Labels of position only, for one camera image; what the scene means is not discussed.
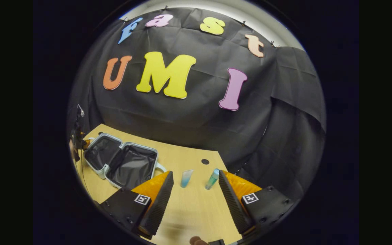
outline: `black cloth backdrop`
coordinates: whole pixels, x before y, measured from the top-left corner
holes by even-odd
[[[145,26],[160,14],[174,18],[164,27]],[[241,22],[213,11],[170,8],[140,17],[143,20],[121,44],[122,29],[139,17],[127,23],[116,20],[86,54],[72,89],[67,130],[73,127],[80,104],[86,114],[84,132],[106,124],[155,141],[216,150],[229,172],[261,187],[274,185],[293,200],[300,199],[317,171],[326,135],[323,93],[307,53],[275,48]],[[223,20],[224,33],[201,31],[199,25],[206,17]],[[245,34],[264,44],[263,58],[249,51]],[[153,89],[136,90],[144,56],[151,51],[161,52],[166,66],[180,54],[196,58],[187,78],[186,99],[165,96],[163,90],[158,94]],[[126,55],[132,60],[121,84],[106,90],[102,81],[107,61]],[[237,111],[218,105],[227,90],[228,68],[248,77]]]

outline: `foam letter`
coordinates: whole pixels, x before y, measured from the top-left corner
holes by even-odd
[[[152,76],[154,91],[159,93],[170,78],[167,88],[164,89],[164,94],[180,99],[187,97],[185,83],[187,82],[190,67],[196,64],[194,57],[181,54],[167,68],[164,65],[163,55],[160,52],[149,52],[145,54],[145,59],[146,65],[142,79],[136,87],[137,91],[149,93],[151,91],[149,81]]]
[[[260,40],[258,40],[258,37],[255,37],[253,35],[244,36],[249,39],[249,42],[247,42],[247,47],[249,48],[250,52],[257,57],[264,57],[264,54],[260,52],[260,46],[264,47],[264,44],[260,42]]]
[[[219,106],[226,110],[238,110],[238,95],[240,94],[241,85],[247,80],[246,74],[239,70],[229,68],[229,83],[224,99],[219,101]]]
[[[220,35],[224,31],[222,27],[225,27],[225,22],[213,17],[207,17],[203,20],[203,24],[199,27],[202,31],[209,32],[214,35]]]
[[[114,79],[113,81],[111,80],[111,75],[113,67],[118,61],[118,59],[113,58],[109,60],[109,62],[107,62],[107,69],[105,70],[104,80],[102,81],[104,88],[112,90],[119,86],[119,84],[122,82],[123,74],[125,73],[126,64],[128,64],[131,59],[132,56],[129,55],[124,56],[120,59],[119,71],[117,72],[116,79]]]
[[[146,23],[147,27],[151,26],[156,26],[156,27],[163,27],[168,24],[168,21],[173,18],[173,15],[171,14],[162,14],[159,16],[154,17],[153,20],[150,20],[148,23]]]
[[[131,31],[133,31],[137,27],[137,22],[139,22],[140,20],[143,20],[143,18],[140,17],[137,20],[135,20],[134,22],[132,22],[129,26],[126,26],[125,28],[123,28],[122,36],[120,37],[120,40],[117,44],[120,44],[127,37],[129,37],[129,35],[131,35]]]

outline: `letter m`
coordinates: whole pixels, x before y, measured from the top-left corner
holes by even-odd
[[[196,59],[192,56],[181,54],[177,56],[168,67],[165,67],[163,55],[160,52],[149,52],[145,54],[146,65],[143,70],[142,79],[136,89],[140,92],[149,93],[151,85],[149,82],[152,77],[155,93],[159,93],[166,82],[168,86],[164,89],[167,96],[185,99],[185,83],[190,71],[190,67],[196,64]]]

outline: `wooden table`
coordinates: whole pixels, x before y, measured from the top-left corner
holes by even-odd
[[[99,125],[85,138],[96,138],[99,132],[108,133],[123,142],[133,142],[158,150],[158,162],[167,170],[173,171],[173,189],[167,204],[157,235],[151,242],[158,245],[186,245],[193,236],[199,236],[206,242],[223,239],[230,244],[242,237],[238,233],[218,181],[211,188],[205,189],[205,183],[213,170],[226,169],[216,151],[175,146],[146,138],[130,135],[106,125]],[[105,201],[118,189],[107,180],[102,180],[85,162],[84,157],[76,163],[76,169],[84,187],[93,200]],[[180,186],[182,172],[194,169],[186,188]],[[162,174],[159,169],[154,175]]]

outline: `white wall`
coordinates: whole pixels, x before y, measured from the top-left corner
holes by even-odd
[[[120,19],[133,19],[138,15],[168,7],[193,7],[227,15],[259,32],[275,46],[289,46],[304,50],[299,41],[285,26],[263,9],[244,0],[150,0],[124,14]]]

